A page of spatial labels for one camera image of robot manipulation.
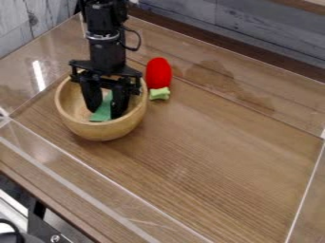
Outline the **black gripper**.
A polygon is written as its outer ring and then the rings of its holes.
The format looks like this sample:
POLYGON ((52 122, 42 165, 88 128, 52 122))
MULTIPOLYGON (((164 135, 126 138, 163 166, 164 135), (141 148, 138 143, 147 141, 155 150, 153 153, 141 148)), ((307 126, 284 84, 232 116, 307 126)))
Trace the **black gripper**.
POLYGON ((86 109, 94 112, 102 102, 101 88, 112 89, 112 118, 122 116, 128 107, 129 95, 140 91, 138 71, 126 66, 124 37, 98 39, 88 36, 89 57, 68 62, 70 79, 81 87, 86 109))

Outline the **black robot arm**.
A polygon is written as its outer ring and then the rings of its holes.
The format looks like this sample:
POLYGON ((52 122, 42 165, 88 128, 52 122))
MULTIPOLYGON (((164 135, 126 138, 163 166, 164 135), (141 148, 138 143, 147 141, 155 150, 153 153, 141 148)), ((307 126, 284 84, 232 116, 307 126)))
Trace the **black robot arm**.
POLYGON ((126 65, 125 51, 137 51, 125 45, 124 26, 128 19, 128 0, 78 0, 86 24, 88 60, 70 60, 70 81, 81 87, 86 109, 94 112, 104 101, 101 89, 112 93, 109 117, 117 119, 128 108, 132 95, 140 94, 141 73, 126 65))

